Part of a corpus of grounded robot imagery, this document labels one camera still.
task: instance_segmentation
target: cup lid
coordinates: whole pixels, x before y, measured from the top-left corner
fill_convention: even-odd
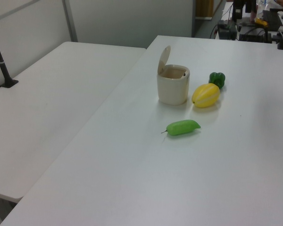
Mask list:
[[[164,71],[166,62],[168,61],[169,56],[170,56],[170,52],[171,52],[171,46],[167,46],[164,49],[164,51],[162,51],[160,59],[159,59],[159,63],[158,63],[158,69],[157,69],[158,74],[161,74]]]

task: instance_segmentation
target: toy bell pepper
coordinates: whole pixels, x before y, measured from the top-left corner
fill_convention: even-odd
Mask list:
[[[225,74],[213,72],[209,75],[209,83],[213,83],[221,89],[225,85]]]

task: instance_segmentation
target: toy pea pod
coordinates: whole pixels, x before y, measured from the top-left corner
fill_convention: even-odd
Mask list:
[[[213,72],[209,75],[209,83],[213,83],[221,89],[225,85],[225,74]]]
[[[164,132],[168,132],[168,134],[170,134],[171,136],[177,136],[184,133],[190,133],[195,129],[200,129],[200,128],[201,128],[200,125],[194,120],[182,120],[169,124],[166,127],[166,131]]]

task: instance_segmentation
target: wooden cabinet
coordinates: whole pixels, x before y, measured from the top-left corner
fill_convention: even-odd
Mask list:
[[[196,17],[211,18],[222,0],[196,0]]]

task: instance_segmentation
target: yellow fruit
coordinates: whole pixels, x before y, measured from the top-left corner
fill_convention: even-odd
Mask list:
[[[213,83],[199,86],[192,96],[192,102],[196,107],[209,107],[214,104],[220,95],[219,87]]]

